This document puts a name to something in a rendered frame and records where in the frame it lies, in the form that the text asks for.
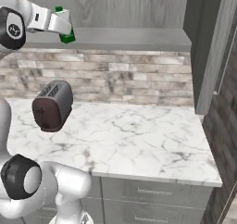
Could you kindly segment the grey brown toaster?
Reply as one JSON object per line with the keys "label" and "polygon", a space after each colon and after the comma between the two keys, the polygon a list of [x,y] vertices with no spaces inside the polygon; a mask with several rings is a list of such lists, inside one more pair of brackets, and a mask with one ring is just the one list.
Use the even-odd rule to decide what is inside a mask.
{"label": "grey brown toaster", "polygon": [[56,132],[64,126],[72,105],[70,84],[66,81],[50,81],[32,101],[31,109],[42,131]]}

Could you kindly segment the grey drawer front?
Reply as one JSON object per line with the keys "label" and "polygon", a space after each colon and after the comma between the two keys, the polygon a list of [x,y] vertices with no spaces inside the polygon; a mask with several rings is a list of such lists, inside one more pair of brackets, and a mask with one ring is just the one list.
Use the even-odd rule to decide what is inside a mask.
{"label": "grey drawer front", "polygon": [[[213,190],[212,187],[144,180],[102,178],[101,181],[105,199],[202,209],[206,208]],[[144,190],[173,191],[173,195],[138,193],[138,187]]]}
{"label": "grey drawer front", "polygon": [[159,224],[137,221],[134,216],[142,218],[168,219],[168,224],[200,224],[204,211],[167,205],[149,205],[126,201],[105,200],[106,224]]}
{"label": "grey drawer front", "polygon": [[[84,198],[81,200],[82,207],[92,217],[94,224],[104,224],[104,211],[100,199]],[[48,224],[56,215],[56,206],[50,204],[40,208],[24,218],[26,224]]]}
{"label": "grey drawer front", "polygon": [[89,191],[88,198],[101,198],[101,182],[99,177],[92,176],[92,188]]}

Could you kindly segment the grey cabinet door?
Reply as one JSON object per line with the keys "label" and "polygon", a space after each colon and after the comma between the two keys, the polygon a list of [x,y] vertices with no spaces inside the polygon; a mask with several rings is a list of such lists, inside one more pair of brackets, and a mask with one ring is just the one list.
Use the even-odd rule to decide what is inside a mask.
{"label": "grey cabinet door", "polygon": [[187,0],[183,29],[191,40],[194,108],[208,113],[237,21],[237,0]]}

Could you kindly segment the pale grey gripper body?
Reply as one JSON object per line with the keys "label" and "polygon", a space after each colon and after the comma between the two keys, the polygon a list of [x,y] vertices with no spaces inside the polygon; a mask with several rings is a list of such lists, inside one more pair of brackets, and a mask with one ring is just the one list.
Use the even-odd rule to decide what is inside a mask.
{"label": "pale grey gripper body", "polygon": [[72,25],[69,12],[56,12],[51,15],[48,30],[60,34],[70,34]]}

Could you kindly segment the grey wooden open cabinet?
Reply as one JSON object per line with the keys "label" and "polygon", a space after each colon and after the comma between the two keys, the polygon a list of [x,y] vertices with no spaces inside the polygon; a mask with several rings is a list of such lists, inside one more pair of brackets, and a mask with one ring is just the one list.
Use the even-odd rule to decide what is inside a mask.
{"label": "grey wooden open cabinet", "polygon": [[76,41],[63,44],[54,33],[27,36],[28,48],[188,51],[183,30],[187,0],[30,0],[70,11]]}

